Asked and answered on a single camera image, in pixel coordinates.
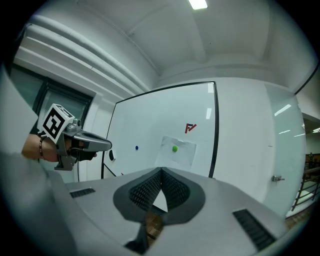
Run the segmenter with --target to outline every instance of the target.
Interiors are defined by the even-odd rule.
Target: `wrist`
[[[49,162],[58,161],[56,145],[50,138],[42,141],[42,158]]]

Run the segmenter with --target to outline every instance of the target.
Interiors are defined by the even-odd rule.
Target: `ceiling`
[[[237,69],[230,76],[256,79],[250,77],[253,68],[273,74],[269,82],[295,89],[314,65],[304,35],[296,36],[298,26],[272,1],[206,0],[208,7],[199,10],[188,0],[75,2],[123,34],[160,80],[208,67],[224,69],[221,75]]]
[[[78,4],[112,22],[160,71],[187,61],[204,62],[211,55],[254,55],[255,37],[264,29],[256,23],[269,19],[265,1],[206,2],[208,8],[199,10],[187,0],[79,0]]]

